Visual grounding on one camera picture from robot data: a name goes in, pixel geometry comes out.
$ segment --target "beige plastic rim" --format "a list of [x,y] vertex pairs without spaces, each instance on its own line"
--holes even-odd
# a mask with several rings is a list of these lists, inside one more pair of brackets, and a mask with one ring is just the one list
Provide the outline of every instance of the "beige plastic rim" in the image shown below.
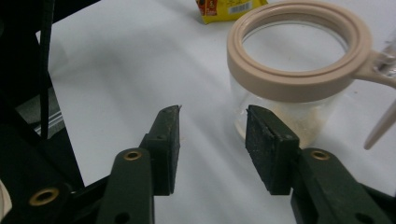
[[12,207],[12,203],[9,198],[8,191],[6,187],[3,185],[3,182],[0,180],[0,221],[11,209],[11,207]]
[[[307,72],[280,71],[257,63],[245,52],[244,37],[280,21],[309,22],[331,29],[345,40],[347,52],[337,62]],[[236,21],[228,36],[227,60],[232,76],[248,91],[274,101],[302,103],[346,88],[369,57],[371,46],[369,29],[350,11],[319,1],[287,1],[256,8]]]

